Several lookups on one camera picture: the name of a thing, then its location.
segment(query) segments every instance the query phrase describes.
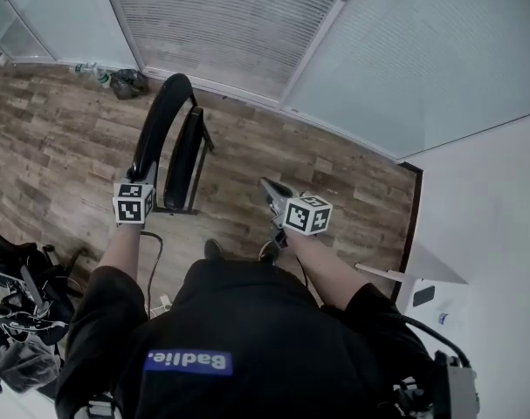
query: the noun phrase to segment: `person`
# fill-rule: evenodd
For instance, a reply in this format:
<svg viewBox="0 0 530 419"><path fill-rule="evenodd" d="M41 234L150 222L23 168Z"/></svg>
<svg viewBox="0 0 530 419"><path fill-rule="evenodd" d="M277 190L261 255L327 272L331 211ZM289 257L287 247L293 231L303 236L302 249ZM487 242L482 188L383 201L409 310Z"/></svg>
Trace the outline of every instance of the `person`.
<svg viewBox="0 0 530 419"><path fill-rule="evenodd" d="M433 364L394 304L316 237L286 230L324 302L275 266L225 260L215 240L189 269L170 310L148 320L136 284L141 228L122 224L92 274L68 334L59 419L379 417L393 385Z"/></svg>

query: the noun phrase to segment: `black cable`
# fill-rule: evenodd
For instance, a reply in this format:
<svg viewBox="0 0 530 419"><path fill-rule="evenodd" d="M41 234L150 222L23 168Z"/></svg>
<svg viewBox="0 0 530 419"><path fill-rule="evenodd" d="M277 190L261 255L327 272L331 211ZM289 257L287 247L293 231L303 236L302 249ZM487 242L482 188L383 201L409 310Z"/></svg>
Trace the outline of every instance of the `black cable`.
<svg viewBox="0 0 530 419"><path fill-rule="evenodd" d="M161 237L159 237L157 234L155 233L151 233L149 231L141 231L141 235L142 236L150 236L150 237L153 237L154 239L157 239L158 242L160 243L160 251L158 251L158 256L156 257L156 260L154 262L154 267L152 268L152 273L150 273L150 279L148 280L148 287L146 289L146 292L147 292L147 298L148 298L148 319L150 319L150 315L151 315L151 311L150 311L150 303L152 301L152 297L150 295L150 291L152 289L152 279L154 278L154 274L156 273L156 266L158 265L158 261L160 260L160 256L162 255L162 251L163 251L163 239Z"/></svg>
<svg viewBox="0 0 530 419"><path fill-rule="evenodd" d="M303 279L306 281L306 287L309 288L309 281L307 281L307 273L303 269L303 264L301 263L301 261L299 260L299 258L297 256L296 256L296 259L298 259L299 266L301 267L301 272L303 273Z"/></svg>
<svg viewBox="0 0 530 419"><path fill-rule="evenodd" d="M398 319L402 323L408 323L409 325L412 325L413 327L417 327L421 331L424 331L428 335L431 335L434 339L441 341L444 345L452 349L457 355L457 357L460 359L460 362L462 363L463 367L472 367L471 361L468 360L468 358L466 357L466 354L462 351L460 347L458 347L452 341L447 340L441 333L434 331L431 327L426 326L424 323L418 321L417 319L407 317L406 315L401 315L400 313L380 313L378 316L385 317L385 318Z"/></svg>

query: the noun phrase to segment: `black bag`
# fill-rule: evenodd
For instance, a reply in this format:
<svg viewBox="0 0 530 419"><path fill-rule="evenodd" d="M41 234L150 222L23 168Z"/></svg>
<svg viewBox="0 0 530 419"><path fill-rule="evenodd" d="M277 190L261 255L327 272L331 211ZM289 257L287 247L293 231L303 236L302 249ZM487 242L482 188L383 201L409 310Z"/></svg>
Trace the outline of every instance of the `black bag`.
<svg viewBox="0 0 530 419"><path fill-rule="evenodd" d="M146 76L132 69L124 68L113 73L109 85L119 100L130 100L140 94L148 93Z"/></svg>

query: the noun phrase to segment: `black t-shirt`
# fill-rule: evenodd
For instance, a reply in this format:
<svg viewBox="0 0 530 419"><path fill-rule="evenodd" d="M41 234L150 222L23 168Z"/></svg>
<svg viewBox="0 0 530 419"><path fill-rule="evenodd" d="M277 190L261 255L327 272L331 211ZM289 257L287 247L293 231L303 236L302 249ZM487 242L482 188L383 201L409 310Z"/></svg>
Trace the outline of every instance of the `black t-shirt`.
<svg viewBox="0 0 530 419"><path fill-rule="evenodd" d="M391 386L432 361L372 285L345 312L319 309L291 274L261 263L198 261L169 312L147 320L140 287L96 270L59 378L59 418L110 391L122 416L367 417Z"/></svg>

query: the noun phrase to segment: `forearm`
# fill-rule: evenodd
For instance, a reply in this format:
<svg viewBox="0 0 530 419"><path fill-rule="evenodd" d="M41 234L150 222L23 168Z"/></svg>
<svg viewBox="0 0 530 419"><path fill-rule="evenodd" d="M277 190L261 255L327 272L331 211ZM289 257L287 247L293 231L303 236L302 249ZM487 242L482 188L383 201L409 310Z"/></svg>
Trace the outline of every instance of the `forearm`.
<svg viewBox="0 0 530 419"><path fill-rule="evenodd" d="M139 224L124 223L120 225L98 266L114 267L136 280L139 267L141 229L142 226Z"/></svg>
<svg viewBox="0 0 530 419"><path fill-rule="evenodd" d="M367 281L336 256L319 239L286 229L288 245L295 252L323 302L345 310L350 299Z"/></svg>

